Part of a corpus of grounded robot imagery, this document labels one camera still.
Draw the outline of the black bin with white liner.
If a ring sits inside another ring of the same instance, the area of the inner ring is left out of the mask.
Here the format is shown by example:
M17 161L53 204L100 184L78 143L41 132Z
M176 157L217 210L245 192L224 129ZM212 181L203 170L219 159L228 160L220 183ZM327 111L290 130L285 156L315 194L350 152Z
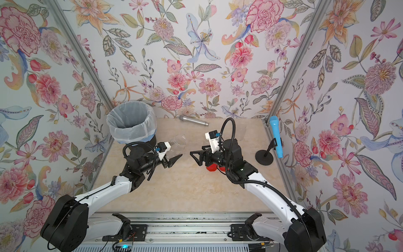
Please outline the black bin with white liner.
M149 142L156 134L157 117L154 109L142 101L128 101L107 115L112 137L120 144Z

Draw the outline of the peanut jar red lid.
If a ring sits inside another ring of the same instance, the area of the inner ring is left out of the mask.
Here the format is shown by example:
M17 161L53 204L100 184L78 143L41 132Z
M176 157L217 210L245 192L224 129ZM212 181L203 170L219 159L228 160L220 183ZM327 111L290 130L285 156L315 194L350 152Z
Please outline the peanut jar red lid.
M185 135L177 135L171 139L169 143L171 145L171 151L181 154L187 145L187 139Z
M236 139L238 141L242 141L245 138L247 127L246 125L237 125L236 126Z

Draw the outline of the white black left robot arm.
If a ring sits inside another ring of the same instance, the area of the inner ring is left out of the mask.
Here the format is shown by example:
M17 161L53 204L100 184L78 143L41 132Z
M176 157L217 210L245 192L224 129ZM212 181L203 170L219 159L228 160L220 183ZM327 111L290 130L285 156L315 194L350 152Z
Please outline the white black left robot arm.
M182 155L167 158L170 150L169 142L156 146L138 141L126 144L122 149L126 163L118 176L87 193L59 198L40 231L48 249L72 252L82 242L95 238L114 238L117 243L130 239L135 231L122 214L96 219L91 216L113 200L138 189L144 180L150 180L157 166L171 168Z

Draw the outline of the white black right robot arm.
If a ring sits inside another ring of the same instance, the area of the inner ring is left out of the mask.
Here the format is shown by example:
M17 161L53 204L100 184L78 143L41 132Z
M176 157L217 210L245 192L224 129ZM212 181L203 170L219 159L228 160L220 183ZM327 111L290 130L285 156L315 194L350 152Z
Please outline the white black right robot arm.
M225 168L231 183L258 197L277 216L276 220L260 213L249 217L245 225L256 235L284 245L289 252L318 252L327 243L319 212L304 208L272 186L257 168L244 160L236 140L226 140L222 147L213 140L212 146L203 146L190 155L199 166L215 164Z

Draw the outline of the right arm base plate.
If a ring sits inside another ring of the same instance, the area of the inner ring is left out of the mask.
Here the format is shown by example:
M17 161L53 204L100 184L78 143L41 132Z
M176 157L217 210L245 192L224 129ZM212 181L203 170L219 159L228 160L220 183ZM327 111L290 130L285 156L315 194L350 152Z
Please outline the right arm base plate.
M267 237L258 236L257 233L246 224L231 224L227 236L233 242L270 242Z

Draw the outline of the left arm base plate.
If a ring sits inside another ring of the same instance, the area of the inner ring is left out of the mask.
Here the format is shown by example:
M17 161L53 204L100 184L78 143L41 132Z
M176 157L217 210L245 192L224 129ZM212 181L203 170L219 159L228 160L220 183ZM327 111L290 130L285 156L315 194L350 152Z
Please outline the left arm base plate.
M103 236L103 242L144 242L148 231L147 224L131 224L123 227L116 235Z

